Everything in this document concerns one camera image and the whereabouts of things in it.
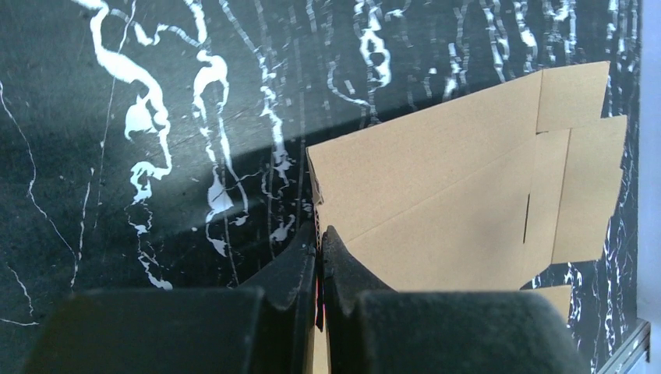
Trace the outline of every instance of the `marble surface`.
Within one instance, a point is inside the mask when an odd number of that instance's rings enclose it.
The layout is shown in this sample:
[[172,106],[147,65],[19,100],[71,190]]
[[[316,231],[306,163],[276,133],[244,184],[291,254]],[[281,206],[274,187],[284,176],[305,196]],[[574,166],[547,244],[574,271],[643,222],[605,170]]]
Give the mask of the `marble surface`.
[[603,115],[630,120],[603,257],[525,285],[573,285],[568,326],[594,372],[636,320],[640,12],[640,0],[2,0],[0,373],[72,291],[233,287],[258,271],[311,218],[305,146],[610,60]]

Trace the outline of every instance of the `black marble table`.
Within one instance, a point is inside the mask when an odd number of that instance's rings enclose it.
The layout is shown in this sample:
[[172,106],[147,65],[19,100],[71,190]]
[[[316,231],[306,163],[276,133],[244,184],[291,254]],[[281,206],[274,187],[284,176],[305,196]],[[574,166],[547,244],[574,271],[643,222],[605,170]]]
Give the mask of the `black marble table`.
[[597,370],[636,321],[640,12],[640,0],[2,0],[0,373],[72,291],[233,287],[257,272],[311,219],[306,146],[610,60],[603,115],[630,117],[603,257],[525,285],[573,286],[568,326]]

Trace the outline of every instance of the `flattened cardboard box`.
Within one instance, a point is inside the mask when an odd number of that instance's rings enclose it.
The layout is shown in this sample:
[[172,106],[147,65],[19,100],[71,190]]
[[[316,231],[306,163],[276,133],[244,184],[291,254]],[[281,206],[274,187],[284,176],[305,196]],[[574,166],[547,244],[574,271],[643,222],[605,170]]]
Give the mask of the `flattened cardboard box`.
[[[598,259],[627,119],[609,64],[547,69],[307,149],[317,213],[399,291],[514,291]],[[568,286],[539,291],[567,316]]]

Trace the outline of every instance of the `brown cardboard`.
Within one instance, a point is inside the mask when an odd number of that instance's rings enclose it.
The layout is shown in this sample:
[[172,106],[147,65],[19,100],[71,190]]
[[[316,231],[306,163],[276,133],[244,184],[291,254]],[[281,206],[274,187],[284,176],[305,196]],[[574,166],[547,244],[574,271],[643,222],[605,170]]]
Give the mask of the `brown cardboard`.
[[[599,119],[607,74],[548,69],[309,147],[318,227],[400,291],[513,291],[598,259],[627,122]],[[567,287],[534,291],[567,315]]]

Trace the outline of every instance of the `white wall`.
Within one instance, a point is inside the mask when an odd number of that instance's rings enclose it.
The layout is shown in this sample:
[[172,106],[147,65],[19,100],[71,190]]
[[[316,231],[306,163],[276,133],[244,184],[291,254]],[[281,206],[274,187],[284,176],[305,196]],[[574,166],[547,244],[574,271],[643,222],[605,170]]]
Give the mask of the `white wall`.
[[661,1],[642,10],[638,316],[652,323],[651,363],[661,373]]

